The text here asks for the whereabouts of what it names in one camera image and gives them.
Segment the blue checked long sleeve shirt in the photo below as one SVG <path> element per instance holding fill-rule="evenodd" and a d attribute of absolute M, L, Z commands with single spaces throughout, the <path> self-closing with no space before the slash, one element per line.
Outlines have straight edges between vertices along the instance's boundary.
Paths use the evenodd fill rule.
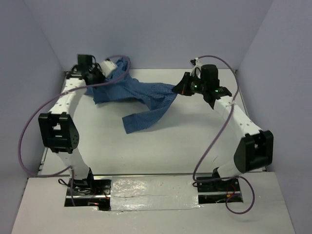
<path fill-rule="evenodd" d="M 161 82 L 140 82 L 126 73 L 111 85 L 88 88 L 85 95 L 92 97 L 95 104 L 134 100 L 147 106 L 148 111 L 122 118 L 125 132 L 130 134 L 152 127 L 164 116 L 177 96 L 172 92 L 173 87 Z"/>

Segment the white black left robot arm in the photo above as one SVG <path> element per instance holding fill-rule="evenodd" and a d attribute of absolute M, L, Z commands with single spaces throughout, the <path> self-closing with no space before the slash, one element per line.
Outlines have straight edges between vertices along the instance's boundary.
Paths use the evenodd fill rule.
<path fill-rule="evenodd" d="M 73 121 L 78 103 L 86 92 L 86 85 L 98 84 L 105 76 L 92 55 L 78 55 L 78 63 L 66 74 L 62 96 L 48 113 L 39 115 L 39 127 L 45 147 L 55 153 L 66 167 L 70 167 L 73 184 L 84 194 L 95 190 L 92 170 L 84 162 L 79 150 L 79 133 Z"/>

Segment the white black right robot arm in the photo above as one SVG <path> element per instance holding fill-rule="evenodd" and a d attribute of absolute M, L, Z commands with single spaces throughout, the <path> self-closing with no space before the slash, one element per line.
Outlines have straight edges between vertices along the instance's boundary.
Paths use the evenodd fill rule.
<path fill-rule="evenodd" d="M 182 96 L 200 94 L 210 107 L 225 119 L 239 143 L 233 158 L 213 170 L 213 187 L 222 191 L 229 185 L 229 179 L 246 172 L 271 165 L 273 161 L 273 134 L 258 127 L 236 104 L 235 95 L 228 88 L 220 86 L 218 69 L 215 65 L 196 65 L 191 72 L 185 72 L 182 80 L 172 89 Z"/>

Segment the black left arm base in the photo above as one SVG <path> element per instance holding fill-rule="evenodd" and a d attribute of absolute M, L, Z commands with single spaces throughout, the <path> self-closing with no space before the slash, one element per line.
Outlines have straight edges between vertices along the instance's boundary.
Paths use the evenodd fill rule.
<path fill-rule="evenodd" d="M 100 211 L 110 211 L 110 198 L 112 188 L 112 178 L 96 176 L 93 187 L 78 187 L 73 184 L 71 190 L 71 180 L 65 182 L 62 178 L 58 183 L 66 186 L 65 207 L 97 207 Z"/>

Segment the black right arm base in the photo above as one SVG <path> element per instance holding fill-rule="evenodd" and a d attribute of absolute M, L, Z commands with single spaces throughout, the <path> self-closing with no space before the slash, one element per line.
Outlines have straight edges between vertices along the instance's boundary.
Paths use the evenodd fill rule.
<path fill-rule="evenodd" d="M 197 188 L 199 204 L 225 203 L 228 198 L 231 198 L 229 202 L 243 202 L 237 178 L 202 182 L 211 178 L 211 175 L 198 177 L 197 180 L 200 182 L 193 182 L 192 184 Z"/>

